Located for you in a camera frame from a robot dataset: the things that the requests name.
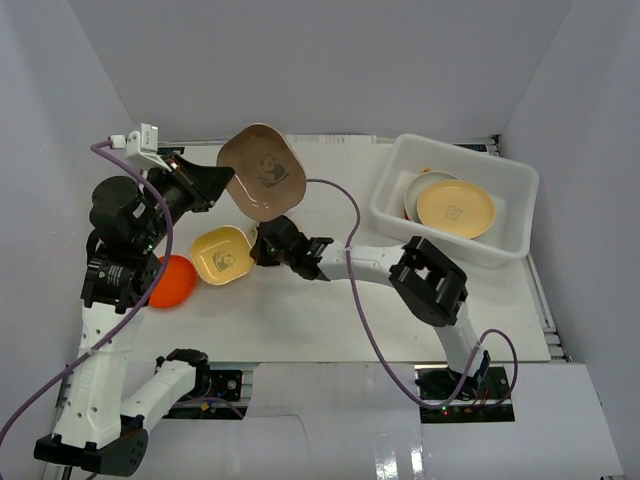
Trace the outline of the cream round plate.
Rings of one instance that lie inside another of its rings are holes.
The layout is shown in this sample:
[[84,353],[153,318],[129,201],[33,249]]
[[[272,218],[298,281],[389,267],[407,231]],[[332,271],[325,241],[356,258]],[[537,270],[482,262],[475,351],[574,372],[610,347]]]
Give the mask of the cream round plate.
[[416,176],[408,185],[404,194],[404,213],[408,220],[420,223],[417,212],[417,202],[422,192],[429,187],[449,180],[457,180],[457,177],[441,171],[427,171]]

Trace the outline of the brown square plate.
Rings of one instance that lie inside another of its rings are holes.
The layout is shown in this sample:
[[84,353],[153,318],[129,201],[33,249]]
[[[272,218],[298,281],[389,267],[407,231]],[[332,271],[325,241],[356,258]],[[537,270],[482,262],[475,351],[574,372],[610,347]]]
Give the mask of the brown square plate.
[[266,222],[287,213],[304,198],[307,177],[286,138],[266,124],[252,124],[219,150],[218,167],[230,167],[231,198],[247,217]]

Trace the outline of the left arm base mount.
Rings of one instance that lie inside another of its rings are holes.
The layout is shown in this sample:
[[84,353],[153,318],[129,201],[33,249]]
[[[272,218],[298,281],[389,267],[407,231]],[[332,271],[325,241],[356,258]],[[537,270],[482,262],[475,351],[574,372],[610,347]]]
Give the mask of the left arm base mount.
[[251,371],[217,369],[211,371],[207,397],[227,400],[240,412],[238,416],[224,402],[192,402],[173,407],[164,419],[172,420],[240,420],[247,412],[252,392]]

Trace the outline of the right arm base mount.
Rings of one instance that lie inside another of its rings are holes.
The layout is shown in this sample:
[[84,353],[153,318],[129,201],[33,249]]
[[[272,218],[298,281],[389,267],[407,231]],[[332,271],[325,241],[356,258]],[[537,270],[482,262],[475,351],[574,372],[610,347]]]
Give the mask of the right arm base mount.
[[[441,403],[453,391],[456,382],[445,368],[423,368],[416,371],[415,384],[421,400]],[[438,410],[420,408],[423,425],[453,425],[472,423],[513,423],[515,418],[511,398],[496,406],[509,392],[510,381],[504,367],[490,367],[477,390],[462,390],[454,401]]]

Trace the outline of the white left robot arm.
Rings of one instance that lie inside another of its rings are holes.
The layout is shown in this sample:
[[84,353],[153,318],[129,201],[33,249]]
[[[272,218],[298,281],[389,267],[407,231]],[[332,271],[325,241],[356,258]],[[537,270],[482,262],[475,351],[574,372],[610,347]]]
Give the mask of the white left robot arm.
[[158,375],[128,400],[121,398],[147,292],[161,269],[154,250],[169,241],[187,212],[206,212],[235,171],[200,166],[179,154],[146,178],[110,177],[92,193],[87,269],[81,291],[82,336],[70,391],[52,433],[38,439],[34,457],[95,474],[129,477],[140,467],[149,433],[185,398],[211,387],[207,355],[176,350]]

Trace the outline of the yellow square panda plate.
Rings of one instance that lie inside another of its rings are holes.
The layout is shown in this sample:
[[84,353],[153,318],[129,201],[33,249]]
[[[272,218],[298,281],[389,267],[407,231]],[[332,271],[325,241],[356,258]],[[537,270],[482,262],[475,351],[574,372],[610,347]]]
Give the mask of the yellow square panda plate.
[[251,245],[245,233],[223,226],[196,238],[190,249],[191,261],[207,284],[221,286],[247,275],[254,267]]

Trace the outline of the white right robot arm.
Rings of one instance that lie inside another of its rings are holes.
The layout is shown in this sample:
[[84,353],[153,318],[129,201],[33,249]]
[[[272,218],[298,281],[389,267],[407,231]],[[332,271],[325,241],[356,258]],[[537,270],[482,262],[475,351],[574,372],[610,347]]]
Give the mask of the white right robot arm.
[[286,265],[305,280],[355,279],[394,289],[411,314],[434,329],[453,390],[472,399],[486,389],[490,356],[468,316],[467,276],[427,239],[413,236],[392,247],[348,246],[330,237],[308,238],[280,216],[258,225],[250,255],[259,266]]

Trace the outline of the yellow round plate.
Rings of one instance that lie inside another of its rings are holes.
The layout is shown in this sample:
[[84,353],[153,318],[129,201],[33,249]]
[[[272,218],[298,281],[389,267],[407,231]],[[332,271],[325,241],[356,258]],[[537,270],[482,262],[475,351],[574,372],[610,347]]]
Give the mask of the yellow round plate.
[[493,225],[496,207],[480,186],[462,180],[447,180],[426,188],[418,197],[420,222],[466,239],[485,234]]

